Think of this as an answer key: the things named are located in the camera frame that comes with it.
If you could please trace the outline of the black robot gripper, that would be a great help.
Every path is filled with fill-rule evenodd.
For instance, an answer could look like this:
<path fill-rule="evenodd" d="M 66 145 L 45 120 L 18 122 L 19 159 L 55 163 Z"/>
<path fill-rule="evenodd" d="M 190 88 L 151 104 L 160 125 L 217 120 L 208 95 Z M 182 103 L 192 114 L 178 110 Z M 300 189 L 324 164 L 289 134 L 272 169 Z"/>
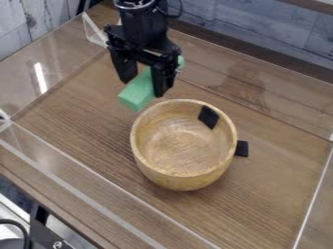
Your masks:
<path fill-rule="evenodd" d="M 121 81 L 127 84 L 138 75 L 137 61 L 153 64 L 161 53 L 177 62 L 181 48 L 168 37 L 168 21 L 178 18 L 168 10 L 168 1 L 115 1 L 121 24 L 107 24 L 109 49 Z M 154 94 L 164 97 L 173 87 L 177 75 L 176 63 L 156 63 L 151 66 Z"/>

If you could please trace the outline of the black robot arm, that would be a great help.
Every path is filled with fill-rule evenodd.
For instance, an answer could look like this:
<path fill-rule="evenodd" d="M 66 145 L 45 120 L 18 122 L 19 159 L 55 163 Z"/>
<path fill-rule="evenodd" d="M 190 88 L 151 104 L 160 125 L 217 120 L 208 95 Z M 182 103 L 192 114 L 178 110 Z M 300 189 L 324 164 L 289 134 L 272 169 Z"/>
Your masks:
<path fill-rule="evenodd" d="M 151 67 L 154 95 L 162 97 L 174 85 L 181 48 L 168 37 L 168 0 L 114 0 L 121 25 L 107 24 L 107 46 L 119 79 L 127 84 L 138 75 L 138 63 Z"/>

